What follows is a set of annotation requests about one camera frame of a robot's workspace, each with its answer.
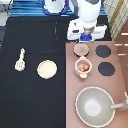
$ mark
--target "black coaster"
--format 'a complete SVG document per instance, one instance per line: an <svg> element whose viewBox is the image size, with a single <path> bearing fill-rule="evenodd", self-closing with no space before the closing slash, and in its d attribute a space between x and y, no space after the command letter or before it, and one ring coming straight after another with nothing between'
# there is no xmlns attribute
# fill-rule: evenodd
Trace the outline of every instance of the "black coaster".
<svg viewBox="0 0 128 128"><path fill-rule="evenodd" d="M96 54L100 57L108 57L111 54L111 49L106 45L99 45L96 48Z"/></svg>
<svg viewBox="0 0 128 128"><path fill-rule="evenodd" d="M109 62L102 62L98 66L100 74L103 76L112 76L115 72L114 66Z"/></svg>

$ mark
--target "small plate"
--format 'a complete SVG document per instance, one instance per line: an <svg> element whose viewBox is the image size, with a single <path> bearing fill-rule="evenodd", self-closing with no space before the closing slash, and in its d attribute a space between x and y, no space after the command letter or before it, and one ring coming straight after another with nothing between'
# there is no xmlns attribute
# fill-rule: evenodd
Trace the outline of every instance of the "small plate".
<svg viewBox="0 0 128 128"><path fill-rule="evenodd" d="M57 66L53 61L46 60L39 64L37 72L44 79L52 78L57 72Z"/></svg>

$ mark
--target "cable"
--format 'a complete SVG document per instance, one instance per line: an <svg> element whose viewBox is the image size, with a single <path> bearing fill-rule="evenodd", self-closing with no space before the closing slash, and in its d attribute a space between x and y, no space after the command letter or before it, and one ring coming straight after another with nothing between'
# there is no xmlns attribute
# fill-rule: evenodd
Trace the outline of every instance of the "cable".
<svg viewBox="0 0 128 128"><path fill-rule="evenodd" d="M12 0L10 0L10 2L9 2L9 5L8 5L8 10L11 10L9 7L10 7L10 5L11 5L11 3L12 3Z"/></svg>
<svg viewBox="0 0 128 128"><path fill-rule="evenodd" d="M56 40L60 43L60 40L58 39L58 37L57 37L57 25L58 25L58 22L59 22L59 19L60 19L60 17L61 17L61 14L62 14L62 12L63 12L63 10L66 8L68 6L68 3L66 3L66 5L64 6L64 8L61 10L61 12L59 13L59 15L58 15L58 18L57 18L57 20L56 20L56 24L55 24L55 37L56 37Z"/></svg>

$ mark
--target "black tablecloth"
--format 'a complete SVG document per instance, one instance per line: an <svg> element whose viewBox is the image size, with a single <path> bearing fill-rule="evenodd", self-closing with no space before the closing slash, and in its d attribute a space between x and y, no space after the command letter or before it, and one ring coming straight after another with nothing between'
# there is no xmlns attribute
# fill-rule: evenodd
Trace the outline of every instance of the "black tablecloth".
<svg viewBox="0 0 128 128"><path fill-rule="evenodd" d="M69 21L61 17L57 35L56 16L10 17L0 51L0 128L66 128L65 42ZM98 23L107 24L106 16ZM109 29L102 40L111 40ZM24 48L26 68L14 69ZM57 74L45 80L37 74L44 60L57 64Z"/></svg>

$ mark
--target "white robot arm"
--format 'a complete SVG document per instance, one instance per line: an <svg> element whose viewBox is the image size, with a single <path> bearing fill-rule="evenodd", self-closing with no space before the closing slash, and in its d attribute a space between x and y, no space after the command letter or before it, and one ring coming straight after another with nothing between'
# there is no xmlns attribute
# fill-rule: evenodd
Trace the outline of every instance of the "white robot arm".
<svg viewBox="0 0 128 128"><path fill-rule="evenodd" d="M104 37L107 26L96 27L101 0L69 0L69 7L79 18L70 21L68 40L89 42Z"/></svg>

